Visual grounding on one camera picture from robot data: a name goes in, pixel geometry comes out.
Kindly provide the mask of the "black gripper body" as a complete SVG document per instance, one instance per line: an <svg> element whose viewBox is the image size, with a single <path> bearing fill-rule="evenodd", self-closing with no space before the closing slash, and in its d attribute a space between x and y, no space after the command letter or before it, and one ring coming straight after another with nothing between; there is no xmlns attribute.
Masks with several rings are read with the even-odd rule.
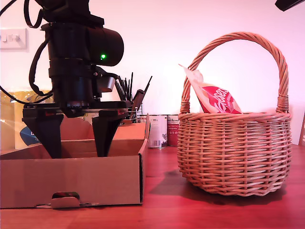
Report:
<svg viewBox="0 0 305 229"><path fill-rule="evenodd" d="M30 104L23 108L23 117L39 117L64 114L68 118L83 116L85 113L99 115L100 110L126 109L131 106L129 101L104 101L102 93L111 92L116 79L114 77L94 77L69 81L60 79L53 86L54 102Z"/></svg>

